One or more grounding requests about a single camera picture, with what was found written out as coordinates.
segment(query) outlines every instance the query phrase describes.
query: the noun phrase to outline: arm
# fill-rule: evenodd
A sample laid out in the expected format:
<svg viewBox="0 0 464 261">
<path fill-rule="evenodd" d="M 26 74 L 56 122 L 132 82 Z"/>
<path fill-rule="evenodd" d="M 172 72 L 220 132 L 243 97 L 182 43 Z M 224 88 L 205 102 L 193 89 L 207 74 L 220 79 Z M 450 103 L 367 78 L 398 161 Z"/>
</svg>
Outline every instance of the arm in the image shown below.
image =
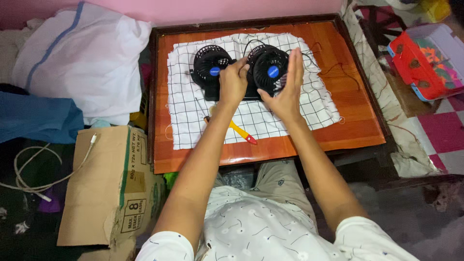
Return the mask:
<svg viewBox="0 0 464 261">
<path fill-rule="evenodd" d="M 306 121 L 301 116 L 299 100 L 303 84 L 303 57 L 299 48 L 289 58 L 287 84 L 274 98 L 258 90 L 264 102 L 282 119 L 294 141 L 306 178 L 332 231 L 351 216 L 367 217 L 365 210 L 349 189 L 347 183 L 330 162 L 314 139 Z"/>
<path fill-rule="evenodd" d="M 153 234 L 174 231 L 188 239 L 196 253 L 206 204 L 218 173 L 227 128 L 245 96 L 249 65 L 241 59 L 220 72 L 220 100 L 203 135 L 179 172 Z"/>
</svg>

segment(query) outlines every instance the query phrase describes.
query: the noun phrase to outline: pink wall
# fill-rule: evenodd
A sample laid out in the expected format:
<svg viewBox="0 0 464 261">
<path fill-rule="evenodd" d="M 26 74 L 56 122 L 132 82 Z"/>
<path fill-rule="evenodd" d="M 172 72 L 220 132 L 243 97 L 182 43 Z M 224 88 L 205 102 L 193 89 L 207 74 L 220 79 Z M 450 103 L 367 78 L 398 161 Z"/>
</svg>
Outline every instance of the pink wall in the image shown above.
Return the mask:
<svg viewBox="0 0 464 261">
<path fill-rule="evenodd" d="M 156 26 L 336 13 L 342 0 L 88 0 Z M 79 0 L 0 0 L 0 29 L 22 28 Z"/>
</svg>

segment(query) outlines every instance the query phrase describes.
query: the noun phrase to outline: white grid cloth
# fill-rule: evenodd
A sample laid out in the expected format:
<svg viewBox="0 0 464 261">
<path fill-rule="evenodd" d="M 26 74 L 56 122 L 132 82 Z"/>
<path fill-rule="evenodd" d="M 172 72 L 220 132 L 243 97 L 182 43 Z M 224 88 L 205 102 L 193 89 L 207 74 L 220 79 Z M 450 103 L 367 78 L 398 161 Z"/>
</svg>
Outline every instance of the white grid cloth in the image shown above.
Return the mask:
<svg viewBox="0 0 464 261">
<path fill-rule="evenodd" d="M 246 44 L 252 39 L 258 39 L 283 51 L 300 47 L 301 51 L 308 55 L 303 55 L 305 70 L 300 96 L 301 115 L 312 130 L 327 127 L 340 120 L 340 114 L 330 93 L 317 75 L 321 69 L 317 66 L 312 51 L 301 38 L 289 33 L 239 33 L 211 40 L 175 44 L 174 50 L 168 55 L 168 106 L 174 150 L 195 147 L 206 128 L 203 117 L 209 113 L 208 108 L 216 104 L 204 99 L 204 92 L 190 77 L 189 69 L 193 69 L 193 59 L 197 51 L 206 45 L 218 45 L 224 48 L 232 59 L 240 59 L 244 56 Z M 260 44 L 258 41 L 251 42 L 246 55 Z M 232 120 L 256 140 L 288 135 L 282 121 L 260 101 L 240 102 Z M 224 142 L 229 144 L 246 141 L 229 128 Z"/>
</svg>

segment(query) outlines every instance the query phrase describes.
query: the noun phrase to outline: beige pants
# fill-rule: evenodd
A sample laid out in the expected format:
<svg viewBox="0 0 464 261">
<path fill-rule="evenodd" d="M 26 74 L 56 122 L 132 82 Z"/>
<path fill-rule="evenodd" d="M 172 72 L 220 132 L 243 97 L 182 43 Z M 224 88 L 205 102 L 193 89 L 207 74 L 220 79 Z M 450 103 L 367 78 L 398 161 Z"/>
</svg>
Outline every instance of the beige pants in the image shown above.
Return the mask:
<svg viewBox="0 0 464 261">
<path fill-rule="evenodd" d="M 218 175 L 214 186 L 224 185 L 223 178 Z M 262 164 L 256 179 L 256 186 L 245 192 L 253 196 L 272 199 L 279 203 L 294 204 L 301 208 L 314 222 L 314 226 L 317 227 L 313 207 L 306 198 L 293 160 Z"/>
</svg>

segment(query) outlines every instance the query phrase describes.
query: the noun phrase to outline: cardboard box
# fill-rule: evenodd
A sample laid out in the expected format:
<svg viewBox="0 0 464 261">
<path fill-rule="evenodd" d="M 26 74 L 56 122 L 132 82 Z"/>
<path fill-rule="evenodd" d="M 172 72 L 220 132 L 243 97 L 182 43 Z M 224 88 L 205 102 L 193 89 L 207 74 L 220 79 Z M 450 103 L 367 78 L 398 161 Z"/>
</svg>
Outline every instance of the cardboard box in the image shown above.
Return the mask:
<svg viewBox="0 0 464 261">
<path fill-rule="evenodd" d="M 154 223 L 166 190 L 162 176 L 150 171 L 147 136 L 129 126 L 81 130 L 74 170 L 94 133 L 87 160 L 69 179 L 57 245 L 108 245 L 113 253 Z"/>
</svg>

